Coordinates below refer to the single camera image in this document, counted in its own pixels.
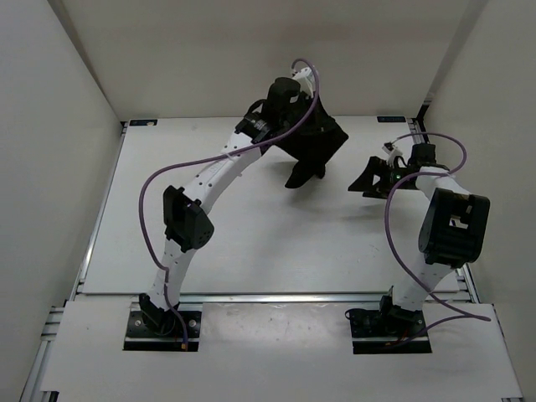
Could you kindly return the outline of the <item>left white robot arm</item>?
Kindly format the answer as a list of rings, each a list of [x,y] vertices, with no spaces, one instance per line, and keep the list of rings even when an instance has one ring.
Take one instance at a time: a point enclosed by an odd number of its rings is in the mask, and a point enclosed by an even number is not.
[[[164,251],[158,256],[153,248],[148,250],[159,272],[151,289],[139,296],[143,321],[152,332],[188,336],[178,310],[184,278],[196,251],[214,234],[210,211],[247,167],[276,145],[306,169],[288,181],[289,186],[301,186],[321,174],[324,164],[312,152],[313,141],[325,133],[317,125],[320,105],[318,83],[312,73],[302,70],[291,78],[276,79],[267,97],[250,106],[217,157],[204,159],[203,169],[191,182],[164,190]]]

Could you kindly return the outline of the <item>black skirt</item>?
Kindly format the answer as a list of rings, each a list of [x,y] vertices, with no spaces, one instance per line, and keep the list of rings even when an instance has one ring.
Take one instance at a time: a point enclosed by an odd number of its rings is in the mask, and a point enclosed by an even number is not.
[[[286,188],[302,187],[313,177],[323,178],[326,165],[349,139],[349,135],[328,115],[318,100],[311,115],[291,135],[275,146],[296,159]]]

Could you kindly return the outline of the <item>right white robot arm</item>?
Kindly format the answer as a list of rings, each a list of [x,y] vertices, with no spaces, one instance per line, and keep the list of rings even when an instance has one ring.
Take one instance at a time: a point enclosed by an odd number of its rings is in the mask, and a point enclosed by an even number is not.
[[[390,204],[397,190],[419,190],[429,201],[417,260],[413,266],[400,265],[408,278],[391,286],[376,314],[379,330],[394,335],[407,322],[417,322],[426,298],[445,276],[479,257],[491,202],[460,186],[449,168],[436,161],[433,144],[415,144],[409,159],[392,142],[383,149],[387,159],[371,157],[349,191]]]

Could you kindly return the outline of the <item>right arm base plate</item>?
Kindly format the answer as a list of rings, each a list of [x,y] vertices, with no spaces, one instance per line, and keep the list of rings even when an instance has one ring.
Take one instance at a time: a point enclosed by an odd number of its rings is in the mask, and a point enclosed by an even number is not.
[[[432,348],[421,311],[410,320],[388,317],[379,310],[348,309],[354,355],[425,354]]]

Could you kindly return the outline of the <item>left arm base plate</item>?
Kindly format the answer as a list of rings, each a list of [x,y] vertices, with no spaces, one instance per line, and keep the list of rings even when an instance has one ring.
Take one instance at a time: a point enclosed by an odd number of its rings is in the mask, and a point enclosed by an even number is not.
[[[183,326],[174,314],[165,317],[163,325],[159,327],[150,322],[139,307],[133,307],[128,315],[123,349],[143,352],[197,352],[202,312],[186,310],[180,313],[187,329],[187,346],[183,345]]]

